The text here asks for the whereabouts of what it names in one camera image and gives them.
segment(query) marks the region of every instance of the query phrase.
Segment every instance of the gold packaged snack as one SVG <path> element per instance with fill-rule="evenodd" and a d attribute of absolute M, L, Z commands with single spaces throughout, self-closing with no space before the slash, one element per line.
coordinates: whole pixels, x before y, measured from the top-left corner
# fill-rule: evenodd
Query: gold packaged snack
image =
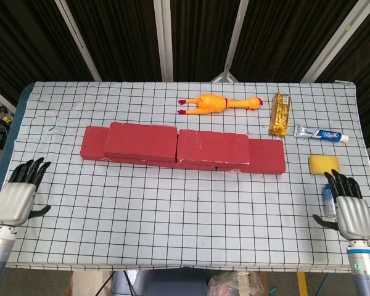
<path fill-rule="evenodd" d="M 288 129 L 290 96 L 288 94 L 277 94 L 273 97 L 271 108 L 269 134 L 284 137 Z"/>

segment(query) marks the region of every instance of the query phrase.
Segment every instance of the rubber chicken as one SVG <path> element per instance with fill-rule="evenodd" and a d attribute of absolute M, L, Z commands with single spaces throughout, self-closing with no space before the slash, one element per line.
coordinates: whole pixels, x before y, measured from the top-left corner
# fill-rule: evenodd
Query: rubber chicken
<path fill-rule="evenodd" d="M 178 110 L 178 114 L 208 114 L 212 112 L 222 112 L 226 108 L 240 107 L 255 110 L 263 105 L 259 97 L 251 97 L 247 100 L 230 100 L 217 94 L 203 94 L 196 99 L 179 100 L 181 105 L 197 104 L 194 110 Z"/>

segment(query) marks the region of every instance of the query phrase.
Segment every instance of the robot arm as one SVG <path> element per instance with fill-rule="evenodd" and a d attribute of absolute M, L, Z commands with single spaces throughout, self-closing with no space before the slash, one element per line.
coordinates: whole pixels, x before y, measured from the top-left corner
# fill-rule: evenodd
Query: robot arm
<path fill-rule="evenodd" d="M 332 170 L 325 173 L 337 203 L 337 222 L 324 221 L 313 215 L 325 228 L 339 231 L 349 241 L 347 255 L 358 295 L 370 295 L 370 211 L 353 178 Z"/>
<path fill-rule="evenodd" d="M 45 215 L 51 206 L 32 211 L 36 190 L 43 179 L 44 173 L 51 164 L 43 162 L 43 158 L 28 161 L 19 165 L 8 183 L 0 192 L 0 278 L 6 267 L 9 255 L 16 240 L 15 227 L 26 222 L 27 219 Z"/>

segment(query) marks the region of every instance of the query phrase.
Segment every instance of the small bottle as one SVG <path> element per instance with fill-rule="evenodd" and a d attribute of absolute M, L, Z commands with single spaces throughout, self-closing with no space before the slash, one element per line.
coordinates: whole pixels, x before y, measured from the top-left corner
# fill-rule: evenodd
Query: small bottle
<path fill-rule="evenodd" d="M 323 197 L 324 197 L 326 216 L 330 218 L 335 218 L 336 217 L 335 203 L 334 203 L 334 198 L 332 194 L 332 189 L 329 184 L 326 184 L 323 189 Z"/>

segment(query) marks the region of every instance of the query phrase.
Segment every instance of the white grid cloth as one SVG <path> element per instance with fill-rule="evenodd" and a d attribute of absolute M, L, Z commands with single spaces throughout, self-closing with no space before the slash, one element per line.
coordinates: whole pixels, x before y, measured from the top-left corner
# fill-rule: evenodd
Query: white grid cloth
<path fill-rule="evenodd" d="M 113 121 L 276 138 L 268 135 L 268 126 L 277 91 L 291 96 L 290 128 L 301 124 L 343 132 L 348 143 L 288 133 L 283 139 L 287 171 L 278 176 L 80 157 L 85 127 L 108 127 Z M 183 109 L 178 99 L 203 93 L 258 96 L 264 104 L 255 111 L 177 114 Z M 29 159 L 52 162 L 35 200 L 35 209 L 46 204 L 52 209 L 18 229 L 8 265 L 348 271 L 347 241 L 312 218 L 324 215 L 326 180 L 310 174 L 311 154 L 337 155 L 341 172 L 357 180 L 370 207 L 370 162 L 353 84 L 37 82 L 9 173 Z"/>

